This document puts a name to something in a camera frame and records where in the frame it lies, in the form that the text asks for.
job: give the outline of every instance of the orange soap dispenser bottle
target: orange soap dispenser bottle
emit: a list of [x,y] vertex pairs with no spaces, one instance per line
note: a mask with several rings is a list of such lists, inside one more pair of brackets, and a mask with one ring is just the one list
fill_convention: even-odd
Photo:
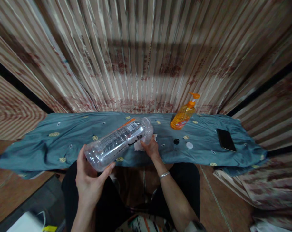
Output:
[[200,97],[197,93],[190,93],[193,95],[193,99],[180,108],[178,113],[175,115],[173,121],[171,122],[171,128],[174,130],[180,130],[189,121],[191,116],[195,113],[195,100]]

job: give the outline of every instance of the silver bracelet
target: silver bracelet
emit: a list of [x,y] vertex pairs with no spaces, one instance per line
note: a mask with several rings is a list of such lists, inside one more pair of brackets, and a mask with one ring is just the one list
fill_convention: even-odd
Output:
[[159,180],[161,180],[163,177],[167,176],[168,174],[170,174],[169,171],[163,173],[161,176],[159,176]]

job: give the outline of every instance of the phone screen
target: phone screen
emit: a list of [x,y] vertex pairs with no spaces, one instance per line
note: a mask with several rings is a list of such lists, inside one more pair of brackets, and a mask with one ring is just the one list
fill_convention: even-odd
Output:
[[236,152],[230,132],[217,129],[217,134],[222,148]]

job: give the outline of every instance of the clear plastic bottle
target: clear plastic bottle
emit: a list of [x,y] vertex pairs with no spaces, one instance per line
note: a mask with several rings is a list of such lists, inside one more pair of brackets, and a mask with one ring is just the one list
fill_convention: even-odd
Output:
[[84,154],[98,172],[114,162],[120,155],[143,137],[149,144],[153,127],[148,118],[133,118],[105,137],[85,146]]

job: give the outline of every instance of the teal fabric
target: teal fabric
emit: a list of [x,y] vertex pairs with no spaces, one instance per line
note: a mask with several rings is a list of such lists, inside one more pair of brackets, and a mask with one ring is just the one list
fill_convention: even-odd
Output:
[[[211,163],[217,166],[248,167],[259,163],[266,157],[267,151],[257,145],[246,133],[240,122],[224,115],[195,114],[181,130],[170,127],[175,114],[128,114],[120,112],[89,112],[76,114],[49,114],[21,141],[9,146],[0,157],[0,168],[26,173],[68,168],[78,156],[85,143],[93,141],[93,136],[101,138],[128,120],[126,117],[148,117],[158,134],[160,155],[165,163],[191,162],[203,165]],[[221,148],[216,129],[231,133],[237,152]],[[193,149],[186,143],[191,142]],[[131,146],[123,155],[118,166],[144,166],[151,164],[145,152],[134,151]]]

